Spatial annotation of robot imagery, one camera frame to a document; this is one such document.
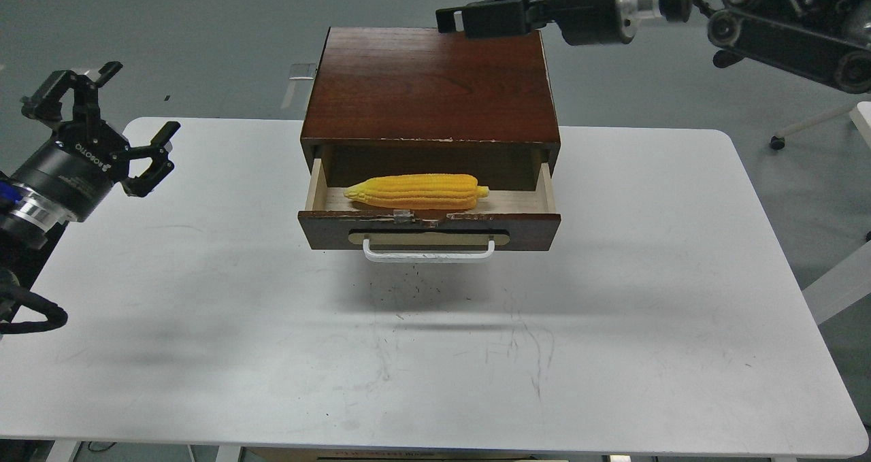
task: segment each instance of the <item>dark wood top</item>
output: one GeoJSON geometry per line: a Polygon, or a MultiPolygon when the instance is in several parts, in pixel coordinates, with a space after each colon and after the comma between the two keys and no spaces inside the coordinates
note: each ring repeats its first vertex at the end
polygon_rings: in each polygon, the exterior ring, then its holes
{"type": "Polygon", "coordinates": [[[332,28],[302,128],[313,146],[559,144],[538,32],[468,40],[423,28],[332,28]]]}

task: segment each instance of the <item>corn cob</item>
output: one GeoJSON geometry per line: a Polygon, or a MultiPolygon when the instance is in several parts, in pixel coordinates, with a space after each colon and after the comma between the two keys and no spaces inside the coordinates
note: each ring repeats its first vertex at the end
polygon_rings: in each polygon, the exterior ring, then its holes
{"type": "Polygon", "coordinates": [[[469,174],[379,176],[349,186],[345,196],[374,207],[408,210],[467,210],[486,197],[487,186],[469,174]]]}

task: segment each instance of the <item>drawer handle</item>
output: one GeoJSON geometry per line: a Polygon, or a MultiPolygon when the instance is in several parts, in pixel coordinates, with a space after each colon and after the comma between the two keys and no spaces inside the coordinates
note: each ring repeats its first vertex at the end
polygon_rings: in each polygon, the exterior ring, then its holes
{"type": "Polygon", "coordinates": [[[487,242],[482,253],[376,253],[369,247],[369,238],[363,239],[363,254],[375,263],[483,263],[495,251],[493,238],[487,242]]]}

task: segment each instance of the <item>white chair leg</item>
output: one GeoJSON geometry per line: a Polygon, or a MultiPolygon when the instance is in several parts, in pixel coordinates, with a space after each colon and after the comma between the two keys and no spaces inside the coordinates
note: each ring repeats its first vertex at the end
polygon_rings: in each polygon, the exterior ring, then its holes
{"type": "Polygon", "coordinates": [[[802,291],[818,325],[871,294],[871,242],[850,254],[802,291]]]}
{"type": "Polygon", "coordinates": [[[822,114],[816,115],[815,117],[808,118],[808,120],[800,121],[797,124],[788,125],[788,127],[784,127],[781,130],[775,131],[775,137],[786,137],[791,133],[797,133],[797,131],[803,131],[814,125],[819,125],[827,120],[831,120],[839,115],[846,114],[853,108],[855,108],[856,103],[847,103],[846,105],[839,106],[839,108],[833,108],[822,112],[822,114]]]}

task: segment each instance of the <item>gray floor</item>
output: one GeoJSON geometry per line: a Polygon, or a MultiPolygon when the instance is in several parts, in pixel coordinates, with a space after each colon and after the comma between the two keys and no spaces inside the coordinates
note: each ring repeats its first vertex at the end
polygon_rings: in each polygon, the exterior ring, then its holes
{"type": "MultiPolygon", "coordinates": [[[[53,69],[122,61],[101,92],[103,117],[118,128],[142,116],[302,118],[307,82],[289,96],[291,65],[317,62],[330,25],[433,26],[435,9],[470,1],[0,0],[0,169],[13,171],[48,136],[19,114],[18,99],[53,69]]],[[[697,14],[690,24],[641,28],[629,46],[569,47],[554,26],[544,41],[560,124],[729,134],[802,288],[864,243],[871,148],[849,118],[790,137],[781,152],[766,143],[784,125],[868,96],[750,61],[715,69],[697,14]]],[[[869,325],[865,298],[821,327],[866,423],[869,325]]],[[[121,448],[102,459],[172,459],[122,458],[121,448]]]]}

